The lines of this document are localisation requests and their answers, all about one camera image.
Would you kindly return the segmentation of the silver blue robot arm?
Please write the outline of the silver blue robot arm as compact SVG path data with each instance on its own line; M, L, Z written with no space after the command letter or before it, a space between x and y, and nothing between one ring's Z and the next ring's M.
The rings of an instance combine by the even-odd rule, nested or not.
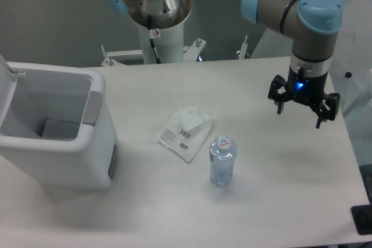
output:
M183 35L161 36L182 26L191 11L190 0L105 0L117 13L129 14L142 32L141 48L146 64L177 63L183 58ZM294 101L309 107L317 121L333 121L340 95L324 91L342 25L343 0L241 0L241 14L292 39L288 77L275 76L268 97L282 112Z

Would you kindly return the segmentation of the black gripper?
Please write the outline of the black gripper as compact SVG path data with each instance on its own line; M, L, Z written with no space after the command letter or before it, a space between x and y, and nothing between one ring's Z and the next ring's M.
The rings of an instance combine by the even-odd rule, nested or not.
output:
M284 110L284 103L294 101L305 106L317 106L316 128L322 122L334 121L339 110L340 94L324 93L328 72L318 77L298 78L298 74L289 69L287 80L276 75L269 88L268 98L277 106L277 114Z

